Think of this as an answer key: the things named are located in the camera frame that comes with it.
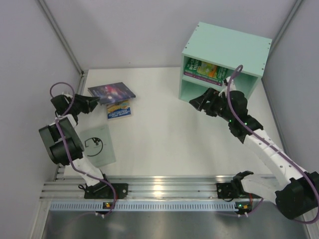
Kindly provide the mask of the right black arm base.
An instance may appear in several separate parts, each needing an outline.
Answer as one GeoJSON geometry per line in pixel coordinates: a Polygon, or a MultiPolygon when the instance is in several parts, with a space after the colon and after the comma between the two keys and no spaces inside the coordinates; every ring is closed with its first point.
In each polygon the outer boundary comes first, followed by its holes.
{"type": "Polygon", "coordinates": [[[230,182],[216,183],[217,197],[227,202],[234,199],[248,198],[249,193],[245,192],[241,181],[254,173],[251,171],[244,171],[237,173],[230,182]]]}

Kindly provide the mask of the green 104-storey treehouse book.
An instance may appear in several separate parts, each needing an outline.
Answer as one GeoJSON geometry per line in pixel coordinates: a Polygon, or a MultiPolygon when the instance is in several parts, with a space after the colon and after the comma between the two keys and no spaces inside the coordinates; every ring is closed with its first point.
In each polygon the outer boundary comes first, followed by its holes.
{"type": "Polygon", "coordinates": [[[190,58],[184,68],[184,73],[196,76],[204,76],[208,79],[223,80],[227,75],[228,69],[207,63],[198,59],[190,58]]]}

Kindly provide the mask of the purple 117-storey treehouse book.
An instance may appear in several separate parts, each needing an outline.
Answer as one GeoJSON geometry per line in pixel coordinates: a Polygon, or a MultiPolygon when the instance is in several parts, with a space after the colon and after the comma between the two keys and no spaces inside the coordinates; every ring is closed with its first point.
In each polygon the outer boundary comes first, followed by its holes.
{"type": "Polygon", "coordinates": [[[188,72],[184,72],[184,75],[192,77],[192,78],[195,78],[195,79],[198,79],[198,80],[206,81],[206,82],[209,82],[209,83],[214,84],[214,85],[218,85],[218,86],[222,86],[223,85],[222,81],[216,80],[216,79],[213,79],[213,78],[210,79],[210,78],[207,78],[207,77],[204,77],[204,76],[200,76],[200,75],[196,75],[196,74],[192,74],[192,73],[188,73],[188,72]]]}

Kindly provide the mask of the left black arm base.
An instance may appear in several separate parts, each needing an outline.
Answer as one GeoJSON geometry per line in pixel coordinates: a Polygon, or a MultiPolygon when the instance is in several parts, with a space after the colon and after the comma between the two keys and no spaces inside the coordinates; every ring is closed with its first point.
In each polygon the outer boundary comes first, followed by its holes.
{"type": "MultiPolygon", "coordinates": [[[[112,183],[111,184],[116,192],[116,199],[124,199],[128,194],[127,183],[112,183]]],[[[113,199],[113,190],[107,184],[100,182],[94,186],[86,186],[83,188],[85,199],[113,199]]]]}

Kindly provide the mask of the dark galaxy cover book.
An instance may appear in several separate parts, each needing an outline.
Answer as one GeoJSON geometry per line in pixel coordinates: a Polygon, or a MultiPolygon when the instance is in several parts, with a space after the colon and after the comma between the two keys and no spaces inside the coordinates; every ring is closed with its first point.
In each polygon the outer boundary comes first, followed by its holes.
{"type": "Polygon", "coordinates": [[[134,99],[136,97],[136,95],[123,82],[89,87],[88,92],[93,97],[100,98],[100,105],[115,104],[125,100],[134,99]]]}

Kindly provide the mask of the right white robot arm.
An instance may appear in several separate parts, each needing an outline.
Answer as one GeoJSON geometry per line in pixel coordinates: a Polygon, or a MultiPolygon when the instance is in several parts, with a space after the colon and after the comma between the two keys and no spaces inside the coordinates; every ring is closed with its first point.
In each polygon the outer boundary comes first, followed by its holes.
{"type": "Polygon", "coordinates": [[[274,144],[263,126],[248,114],[247,99],[241,91],[226,94],[209,88],[189,103],[208,116],[226,120],[232,135],[254,152],[275,176],[269,179],[251,171],[237,173],[230,182],[232,191],[219,194],[219,198],[253,194],[272,202],[289,220],[318,207],[319,174],[302,169],[274,144]]]}

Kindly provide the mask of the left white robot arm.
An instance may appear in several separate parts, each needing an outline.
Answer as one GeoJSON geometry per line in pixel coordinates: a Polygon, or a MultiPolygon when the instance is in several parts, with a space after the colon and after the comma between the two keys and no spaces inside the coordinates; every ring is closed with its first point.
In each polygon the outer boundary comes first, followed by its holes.
{"type": "Polygon", "coordinates": [[[98,105],[99,97],[73,96],[61,94],[51,99],[55,108],[52,124],[39,129],[39,134],[55,164],[71,166],[86,182],[87,187],[95,187],[107,180],[100,169],[84,155],[84,145],[75,129],[78,115],[92,112],[98,105]]]}

